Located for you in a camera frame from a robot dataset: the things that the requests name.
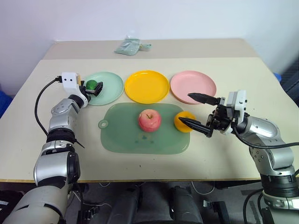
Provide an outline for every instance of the pink plate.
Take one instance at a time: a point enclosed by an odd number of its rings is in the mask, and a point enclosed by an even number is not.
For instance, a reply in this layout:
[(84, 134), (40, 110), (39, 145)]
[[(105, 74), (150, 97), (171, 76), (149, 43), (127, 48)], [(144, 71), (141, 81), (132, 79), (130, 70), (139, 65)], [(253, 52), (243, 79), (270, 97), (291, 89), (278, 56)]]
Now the pink plate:
[(172, 77), (170, 82), (171, 91), (176, 98), (187, 104), (200, 104), (188, 93), (204, 93), (215, 96), (216, 85), (207, 75), (198, 71), (182, 71)]

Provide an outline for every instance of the plastic bag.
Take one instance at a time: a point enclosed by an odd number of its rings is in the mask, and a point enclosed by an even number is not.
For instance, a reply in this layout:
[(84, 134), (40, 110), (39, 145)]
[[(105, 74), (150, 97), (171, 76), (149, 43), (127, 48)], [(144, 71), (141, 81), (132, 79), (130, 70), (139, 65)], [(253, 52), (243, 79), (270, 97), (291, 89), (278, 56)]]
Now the plastic bag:
[(151, 47), (152, 45), (149, 43), (141, 44), (139, 39), (127, 37), (114, 52), (118, 54), (133, 56), (139, 50), (149, 51)]

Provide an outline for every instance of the black cable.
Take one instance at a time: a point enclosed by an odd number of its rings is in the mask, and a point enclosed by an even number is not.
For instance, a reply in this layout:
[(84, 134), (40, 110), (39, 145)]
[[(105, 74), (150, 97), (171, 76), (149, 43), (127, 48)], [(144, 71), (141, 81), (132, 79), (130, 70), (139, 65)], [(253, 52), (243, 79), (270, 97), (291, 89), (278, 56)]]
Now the black cable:
[(271, 148), (284, 148), (284, 147), (291, 147), (291, 146), (299, 146), (299, 142), (293, 142), (293, 143), (288, 143), (288, 144), (283, 144), (283, 145), (275, 145), (275, 146), (258, 146), (255, 144), (252, 144), (250, 142), (247, 142), (245, 139), (242, 138), (242, 136), (238, 133), (237, 127), (233, 127), (233, 130), (235, 132), (236, 137), (245, 145), (248, 145), (253, 148), (265, 148), (265, 149), (271, 149)]
[(251, 198), (251, 196), (253, 196), (254, 194), (262, 191), (263, 188), (261, 189), (258, 189), (258, 190), (255, 190), (255, 191), (252, 191), (249, 195), (247, 195), (245, 201), (244, 201), (244, 205), (243, 205), (243, 219), (244, 219), (244, 224), (248, 224), (247, 222), (247, 217), (246, 217), (246, 206), (247, 206), (247, 203), (249, 201), (249, 199)]
[(82, 193), (82, 189), (81, 187), (79, 186), (78, 183), (75, 183), (77, 188), (78, 188), (78, 191), (80, 193), (80, 200), (81, 200), (81, 203), (80, 203), (80, 224), (83, 224), (83, 193)]
[(38, 123), (38, 125), (41, 127), (41, 129), (43, 130), (43, 132), (48, 135), (48, 132), (46, 131), (46, 129), (43, 127), (43, 125), (41, 124), (41, 122), (39, 121), (39, 118), (37, 116), (37, 106), (38, 106), (38, 101), (39, 98), (41, 97), (42, 93), (54, 82), (58, 81), (57, 78), (53, 79), (51, 82), (49, 82), (45, 87), (43, 87), (43, 89), (40, 91), (40, 93), (38, 94), (37, 98), (36, 98), (36, 105), (34, 107), (34, 115), (36, 117), (36, 121)]
[(257, 198), (257, 207), (258, 207), (258, 211), (260, 212), (261, 214), (261, 217), (262, 216), (262, 207), (261, 207), (261, 200), (262, 200), (262, 197), (263, 197), (263, 193), (261, 193), (258, 198)]
[(295, 176), (297, 176), (298, 174), (299, 174), (299, 169), (296, 170)]

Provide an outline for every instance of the white wall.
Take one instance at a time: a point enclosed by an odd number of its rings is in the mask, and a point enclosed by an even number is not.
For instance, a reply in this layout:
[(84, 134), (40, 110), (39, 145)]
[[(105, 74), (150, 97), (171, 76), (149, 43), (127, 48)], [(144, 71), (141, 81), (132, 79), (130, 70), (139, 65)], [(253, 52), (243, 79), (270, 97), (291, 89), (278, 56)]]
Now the white wall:
[(15, 94), (54, 40), (240, 37), (274, 72), (299, 54), (298, 0), (1, 0), (0, 83)]

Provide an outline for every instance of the green fruit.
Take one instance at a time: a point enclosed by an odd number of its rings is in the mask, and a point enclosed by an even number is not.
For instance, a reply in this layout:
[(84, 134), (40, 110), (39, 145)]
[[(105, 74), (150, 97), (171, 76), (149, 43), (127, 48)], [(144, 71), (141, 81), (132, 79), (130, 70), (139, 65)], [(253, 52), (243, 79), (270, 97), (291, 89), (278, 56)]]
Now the green fruit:
[(86, 89), (87, 90), (95, 90), (95, 87), (97, 87), (97, 81), (95, 80), (89, 80), (87, 83), (86, 83)]

